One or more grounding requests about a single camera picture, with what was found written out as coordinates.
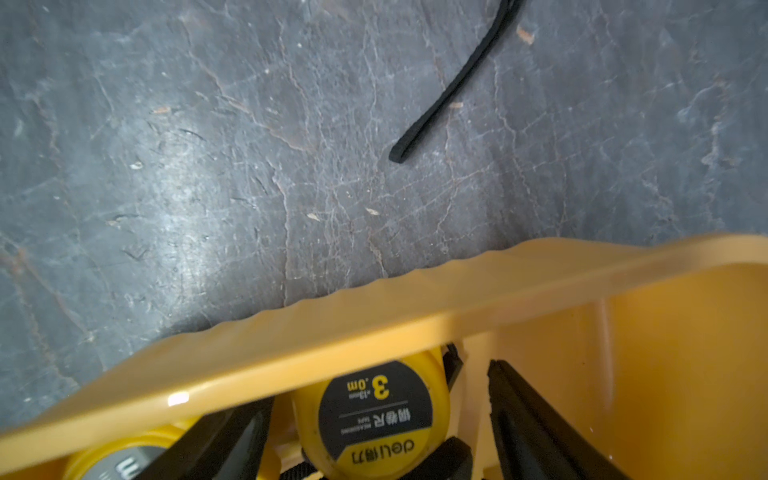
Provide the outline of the yellow storage tray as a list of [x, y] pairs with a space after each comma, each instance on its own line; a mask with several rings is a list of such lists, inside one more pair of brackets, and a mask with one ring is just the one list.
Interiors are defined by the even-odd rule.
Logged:
[[272, 397], [255, 479], [323, 478], [302, 453], [292, 392], [448, 344], [463, 361], [448, 434], [471, 449], [468, 479], [505, 479], [493, 360], [625, 479], [767, 475], [767, 240], [736, 234], [645, 248], [530, 240], [171, 336], [4, 433], [1, 475], [63, 479], [82, 450]]

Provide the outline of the yellow tape measure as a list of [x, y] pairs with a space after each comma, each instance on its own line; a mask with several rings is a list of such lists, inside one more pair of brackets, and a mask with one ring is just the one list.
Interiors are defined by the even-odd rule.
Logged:
[[291, 394], [306, 463], [325, 479], [468, 479], [470, 447], [448, 434], [463, 367], [448, 344]]
[[198, 421], [181, 420], [77, 452], [67, 460], [66, 480], [131, 480], [173, 446]]

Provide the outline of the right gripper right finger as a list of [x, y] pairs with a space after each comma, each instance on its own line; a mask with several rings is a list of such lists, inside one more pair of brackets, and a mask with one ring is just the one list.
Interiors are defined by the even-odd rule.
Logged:
[[505, 479], [625, 479], [506, 361], [488, 369], [491, 425]]

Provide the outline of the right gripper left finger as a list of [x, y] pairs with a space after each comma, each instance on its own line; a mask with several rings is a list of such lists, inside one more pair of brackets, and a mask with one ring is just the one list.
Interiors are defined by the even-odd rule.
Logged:
[[255, 479], [266, 449], [273, 405], [274, 399], [266, 397], [203, 416], [138, 477], [213, 479], [250, 430], [246, 450], [236, 463], [236, 474], [239, 479]]

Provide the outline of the pink tape measure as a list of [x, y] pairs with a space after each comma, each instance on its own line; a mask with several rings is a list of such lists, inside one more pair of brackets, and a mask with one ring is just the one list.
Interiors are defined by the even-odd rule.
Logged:
[[469, 56], [454, 79], [443, 90], [438, 99], [404, 132], [390, 149], [388, 159], [397, 164], [404, 163], [418, 143], [428, 133], [439, 115], [453, 101], [456, 95], [475, 74], [483, 60], [503, 38], [505, 31], [518, 21], [526, 4], [525, 0], [502, 0], [485, 36]]

